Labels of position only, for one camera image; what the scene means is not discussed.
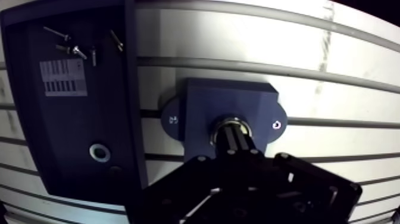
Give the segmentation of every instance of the sticker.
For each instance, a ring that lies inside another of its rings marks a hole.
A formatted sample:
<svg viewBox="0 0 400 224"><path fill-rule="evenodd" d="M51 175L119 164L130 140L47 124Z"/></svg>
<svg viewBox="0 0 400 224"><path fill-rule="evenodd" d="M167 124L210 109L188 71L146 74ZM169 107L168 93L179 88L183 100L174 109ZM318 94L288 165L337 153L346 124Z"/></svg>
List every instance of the sticker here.
<svg viewBox="0 0 400 224"><path fill-rule="evenodd" d="M82 59L41 61L39 65L47 97L88 95Z"/></svg>

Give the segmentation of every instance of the screw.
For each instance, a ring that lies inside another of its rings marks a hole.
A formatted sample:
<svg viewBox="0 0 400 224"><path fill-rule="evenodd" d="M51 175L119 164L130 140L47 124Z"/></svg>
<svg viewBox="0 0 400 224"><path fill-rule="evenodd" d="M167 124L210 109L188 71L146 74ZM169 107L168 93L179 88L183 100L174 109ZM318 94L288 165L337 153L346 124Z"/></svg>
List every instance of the screw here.
<svg viewBox="0 0 400 224"><path fill-rule="evenodd" d="M55 49L64 51L67 54L71 54L71 48L69 46L61 46L61 45L56 44Z"/></svg>
<svg viewBox="0 0 400 224"><path fill-rule="evenodd" d="M229 155L233 155L233 154L235 154L236 152L234 151L234 150L228 150L228 151L226 151Z"/></svg>
<svg viewBox="0 0 400 224"><path fill-rule="evenodd" d="M69 41L69 40L71 39L71 36L70 36L70 35L60 33L60 32L58 32L58 31L55 31L55 30L53 30L53 29L50 29L50 28L48 28L48 27L46 27L46 26L43 26L43 29L45 29L45 30L47 30L47 31L49 31L49 32L51 32L51 33L54 33L54 34L57 35L57 36L60 36L60 37L64 38L65 41Z"/></svg>
<svg viewBox="0 0 400 224"><path fill-rule="evenodd" d="M258 153L258 150L250 150L250 153L256 155Z"/></svg>
<svg viewBox="0 0 400 224"><path fill-rule="evenodd" d="M80 56L81 58L83 58L84 60L87 59L87 56L79 50L79 47L78 47L78 46L74 46L74 48L72 49L72 53L73 53L73 54L79 55L79 56Z"/></svg>
<svg viewBox="0 0 400 224"><path fill-rule="evenodd" d="M272 124L272 128L273 129L280 129L280 127L282 127L282 124L280 123L280 121L275 121L273 124Z"/></svg>
<svg viewBox="0 0 400 224"><path fill-rule="evenodd" d="M197 160L199 160L200 162L203 162L206 160L206 158L201 155L201 156L197 157Z"/></svg>
<svg viewBox="0 0 400 224"><path fill-rule="evenodd" d="M96 61L96 48L93 47L93 48L90 50L90 53L92 54L92 65L93 65L93 67L96 67L96 65L97 65L97 61Z"/></svg>
<svg viewBox="0 0 400 224"><path fill-rule="evenodd" d="M116 41L118 49L119 49L121 52L123 52L123 51L124 51L124 44L121 43L120 39L119 39L118 36L114 33L113 30L110 30L110 33L111 33L112 38Z"/></svg>

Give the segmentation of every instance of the metal shaft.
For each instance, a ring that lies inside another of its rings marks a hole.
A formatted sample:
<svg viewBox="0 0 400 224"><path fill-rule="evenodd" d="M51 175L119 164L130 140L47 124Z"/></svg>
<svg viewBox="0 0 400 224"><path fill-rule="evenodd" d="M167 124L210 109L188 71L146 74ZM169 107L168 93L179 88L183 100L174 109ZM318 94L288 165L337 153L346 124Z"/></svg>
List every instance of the metal shaft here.
<svg viewBox="0 0 400 224"><path fill-rule="evenodd" d="M92 54L92 65L93 67L97 66L97 59L96 59L96 49L93 48L90 53Z"/></svg>
<svg viewBox="0 0 400 224"><path fill-rule="evenodd" d="M118 49L122 52L124 50L124 44L120 41L118 36L114 33L113 30L110 30L112 38L116 41Z"/></svg>
<svg viewBox="0 0 400 224"><path fill-rule="evenodd" d="M67 54L71 54L71 48L69 46L62 46L62 45L55 45L55 49L60 50L60 51L64 51Z"/></svg>
<svg viewBox="0 0 400 224"><path fill-rule="evenodd" d="M70 39L70 36L69 36L69 35L60 33L60 32L58 32L58 31L53 30L53 29L51 29L51 28L48 28L48 27L46 27L46 26L43 26L43 29L45 29L45 30L47 30L47 31L49 31L49 32L51 32L51 33L54 33L55 35L58 35L58 36L64 38L65 41L67 41L67 40Z"/></svg>

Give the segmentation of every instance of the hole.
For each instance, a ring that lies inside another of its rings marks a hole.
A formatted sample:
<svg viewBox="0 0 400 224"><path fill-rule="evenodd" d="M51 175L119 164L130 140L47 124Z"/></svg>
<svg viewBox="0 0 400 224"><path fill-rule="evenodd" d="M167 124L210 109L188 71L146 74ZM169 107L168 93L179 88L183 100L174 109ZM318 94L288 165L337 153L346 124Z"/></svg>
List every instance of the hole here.
<svg viewBox="0 0 400 224"><path fill-rule="evenodd" d="M111 158L111 153L108 148L102 144L93 144L89 148L90 156L100 163L105 163Z"/></svg>
<svg viewBox="0 0 400 224"><path fill-rule="evenodd" d="M105 151L101 148L95 148L95 156L97 158L105 158L107 156L107 154L105 153Z"/></svg>
<svg viewBox="0 0 400 224"><path fill-rule="evenodd" d="M295 177L295 175L293 173L289 173L289 176L287 177L287 181L289 181L289 183L292 183L294 177Z"/></svg>

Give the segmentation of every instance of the barcode label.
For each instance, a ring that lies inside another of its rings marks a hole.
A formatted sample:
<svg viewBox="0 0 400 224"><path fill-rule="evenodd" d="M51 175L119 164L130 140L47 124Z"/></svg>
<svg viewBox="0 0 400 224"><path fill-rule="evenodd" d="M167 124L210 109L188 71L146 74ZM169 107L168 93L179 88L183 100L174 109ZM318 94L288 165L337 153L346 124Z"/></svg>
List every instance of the barcode label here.
<svg viewBox="0 0 400 224"><path fill-rule="evenodd" d="M47 97L88 95L82 59L41 61L39 65Z"/></svg>

